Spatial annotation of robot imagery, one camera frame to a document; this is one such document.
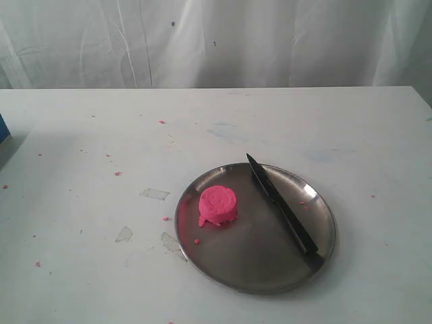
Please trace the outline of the pink play dough lump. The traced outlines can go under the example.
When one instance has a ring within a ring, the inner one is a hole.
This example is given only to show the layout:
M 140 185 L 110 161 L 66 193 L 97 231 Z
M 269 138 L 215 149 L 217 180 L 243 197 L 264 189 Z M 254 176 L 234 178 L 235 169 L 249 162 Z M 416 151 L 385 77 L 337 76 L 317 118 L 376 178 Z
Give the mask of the pink play dough lump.
M 206 221 L 220 226 L 238 218 L 237 196 L 231 188 L 211 186 L 201 193 L 198 211 L 199 227 L 203 227 Z

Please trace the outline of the black knife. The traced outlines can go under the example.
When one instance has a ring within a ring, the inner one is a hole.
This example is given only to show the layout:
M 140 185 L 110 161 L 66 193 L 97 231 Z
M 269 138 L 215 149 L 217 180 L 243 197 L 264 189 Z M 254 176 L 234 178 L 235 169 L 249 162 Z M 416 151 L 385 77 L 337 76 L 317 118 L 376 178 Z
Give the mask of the black knife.
M 259 164 L 248 153 L 246 153 L 246 157 L 256 180 L 259 182 L 270 201 L 279 209 L 279 212 L 284 219 L 283 222 L 285 223 L 286 228 L 293 237 L 301 253 L 305 256 L 308 256 L 318 252 L 318 247 L 314 240 L 311 238 L 305 227 L 301 224 L 297 216 L 291 210 L 288 203 L 276 189 L 261 164 Z

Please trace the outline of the clear tape piece upper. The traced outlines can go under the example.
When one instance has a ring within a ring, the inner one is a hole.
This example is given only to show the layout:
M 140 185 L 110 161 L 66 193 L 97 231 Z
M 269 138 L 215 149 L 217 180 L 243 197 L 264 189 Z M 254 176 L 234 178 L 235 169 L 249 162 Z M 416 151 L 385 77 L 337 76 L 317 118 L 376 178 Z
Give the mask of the clear tape piece upper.
M 147 188 L 144 189 L 139 195 L 156 200 L 165 200 L 170 195 L 170 192 Z

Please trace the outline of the clear tape piece by plate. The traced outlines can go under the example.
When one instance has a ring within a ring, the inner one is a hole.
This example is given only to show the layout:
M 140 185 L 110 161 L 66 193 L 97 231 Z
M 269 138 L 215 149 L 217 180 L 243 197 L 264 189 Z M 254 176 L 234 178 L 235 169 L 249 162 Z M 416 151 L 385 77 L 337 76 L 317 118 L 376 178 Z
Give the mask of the clear tape piece by plate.
M 184 262 L 188 261 L 187 257 L 184 255 L 182 249 L 180 248 L 180 244 L 176 238 L 169 235 L 167 232 L 162 232 L 161 242 L 168 253 L 174 254 Z

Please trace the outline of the round stainless steel plate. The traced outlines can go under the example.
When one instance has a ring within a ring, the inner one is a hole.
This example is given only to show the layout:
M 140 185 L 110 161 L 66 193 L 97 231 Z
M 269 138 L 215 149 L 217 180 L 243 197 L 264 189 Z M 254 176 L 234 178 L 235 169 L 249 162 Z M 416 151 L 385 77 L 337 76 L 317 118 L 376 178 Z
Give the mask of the round stainless steel plate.
M 316 254 L 301 253 L 248 163 L 217 167 L 189 184 L 175 212 L 175 232 L 188 261 L 209 279 L 240 292 L 276 294 L 303 286 L 324 269 L 338 231 L 331 209 L 312 186 L 276 166 L 263 168 L 314 240 Z M 200 194 L 214 185 L 236 193 L 238 218 L 199 227 Z

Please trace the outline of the clear tape piece lower left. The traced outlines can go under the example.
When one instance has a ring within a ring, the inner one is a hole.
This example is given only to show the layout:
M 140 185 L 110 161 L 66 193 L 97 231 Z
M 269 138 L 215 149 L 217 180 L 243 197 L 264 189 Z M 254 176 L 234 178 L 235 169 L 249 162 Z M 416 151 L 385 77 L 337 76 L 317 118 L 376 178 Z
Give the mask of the clear tape piece lower left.
M 120 233 L 117 235 L 117 238 L 115 239 L 115 243 L 129 242 L 132 236 L 133 236 L 132 230 L 129 227 L 124 226 L 121 229 Z

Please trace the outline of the white backdrop curtain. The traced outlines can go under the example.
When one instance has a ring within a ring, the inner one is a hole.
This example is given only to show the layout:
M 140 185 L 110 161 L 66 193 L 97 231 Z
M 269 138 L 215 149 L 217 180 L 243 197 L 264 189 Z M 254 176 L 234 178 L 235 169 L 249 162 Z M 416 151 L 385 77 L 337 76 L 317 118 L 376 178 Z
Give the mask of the white backdrop curtain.
M 430 1 L 1 2 L 5 88 L 430 80 Z

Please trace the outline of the blue box at table edge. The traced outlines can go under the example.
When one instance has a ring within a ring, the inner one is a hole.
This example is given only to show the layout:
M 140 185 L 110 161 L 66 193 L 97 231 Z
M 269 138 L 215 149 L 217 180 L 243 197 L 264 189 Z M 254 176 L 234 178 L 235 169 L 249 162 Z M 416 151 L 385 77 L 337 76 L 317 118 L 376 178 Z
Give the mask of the blue box at table edge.
M 4 143 L 10 137 L 10 131 L 3 119 L 3 116 L 0 115 L 0 144 Z

